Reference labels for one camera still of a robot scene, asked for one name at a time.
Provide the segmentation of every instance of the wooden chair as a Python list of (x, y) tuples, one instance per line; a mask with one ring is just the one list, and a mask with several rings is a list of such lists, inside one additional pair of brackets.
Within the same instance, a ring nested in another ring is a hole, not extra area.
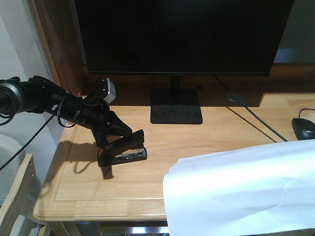
[[(35, 177), (34, 160), (31, 154), (26, 154), (22, 161), (10, 191), (0, 208), (0, 236), (9, 236), (12, 227), (27, 202), (27, 194), (32, 179)], [(42, 235), (49, 235), (48, 228), (42, 228)]]

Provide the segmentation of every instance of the black monitor screen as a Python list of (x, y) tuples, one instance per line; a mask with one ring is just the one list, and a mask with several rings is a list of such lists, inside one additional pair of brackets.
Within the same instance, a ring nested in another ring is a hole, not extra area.
[(293, 0), (76, 0), (99, 74), (267, 75)]

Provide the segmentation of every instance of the white wall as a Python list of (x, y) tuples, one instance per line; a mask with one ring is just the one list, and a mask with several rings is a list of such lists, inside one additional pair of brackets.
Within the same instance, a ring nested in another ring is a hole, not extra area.
[(315, 63), (315, 2), (295, 0), (275, 62)]

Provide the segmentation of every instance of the black robotic arm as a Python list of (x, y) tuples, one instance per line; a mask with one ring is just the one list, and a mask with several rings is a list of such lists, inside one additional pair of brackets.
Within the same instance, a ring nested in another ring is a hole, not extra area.
[[(34, 76), (26, 82), (18, 77), (0, 80), (0, 116), (6, 119), (0, 125), (10, 122), (21, 112), (48, 112), (78, 124), (93, 133), (96, 145), (100, 147), (97, 155), (99, 166), (111, 166), (147, 159), (143, 146), (143, 130), (132, 132), (107, 105), (115, 99), (115, 87), (109, 79), (84, 99), (71, 94), (50, 80)], [(107, 135), (120, 136), (108, 142)]]

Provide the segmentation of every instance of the chair backrest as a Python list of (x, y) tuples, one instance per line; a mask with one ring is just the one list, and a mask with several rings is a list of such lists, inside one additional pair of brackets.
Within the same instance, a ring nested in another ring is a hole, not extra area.
[[(0, 166), (4, 165), (15, 153), (22, 148), (21, 144), (2, 134), (0, 131)], [(0, 171), (0, 206), (3, 205), (4, 200), (8, 196), (10, 188), (12, 187), (14, 178), (18, 173), (19, 167), (25, 157), (25, 150), (21, 151), (3, 170)]]
[(10, 191), (0, 208), (0, 236), (9, 236), (15, 220), (23, 208), (32, 179), (35, 176), (35, 166), (31, 154), (26, 154)]

